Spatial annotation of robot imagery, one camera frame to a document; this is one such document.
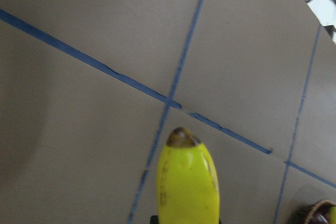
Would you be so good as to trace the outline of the yellow banana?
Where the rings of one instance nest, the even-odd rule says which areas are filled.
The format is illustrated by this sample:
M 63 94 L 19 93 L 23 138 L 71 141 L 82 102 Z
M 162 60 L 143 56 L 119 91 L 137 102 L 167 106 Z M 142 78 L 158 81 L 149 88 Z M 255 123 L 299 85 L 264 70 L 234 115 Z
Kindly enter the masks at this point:
M 159 223 L 219 223 L 217 171 L 207 146 L 189 129 L 175 128 L 156 170 Z

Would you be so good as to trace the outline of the brown wicker basket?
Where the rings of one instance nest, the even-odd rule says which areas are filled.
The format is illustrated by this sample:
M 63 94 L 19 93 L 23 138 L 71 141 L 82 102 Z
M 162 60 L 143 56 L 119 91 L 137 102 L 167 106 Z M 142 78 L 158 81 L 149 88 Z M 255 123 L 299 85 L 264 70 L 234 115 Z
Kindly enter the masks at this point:
M 302 207 L 291 223 L 335 223 L 335 202 L 324 199 Z

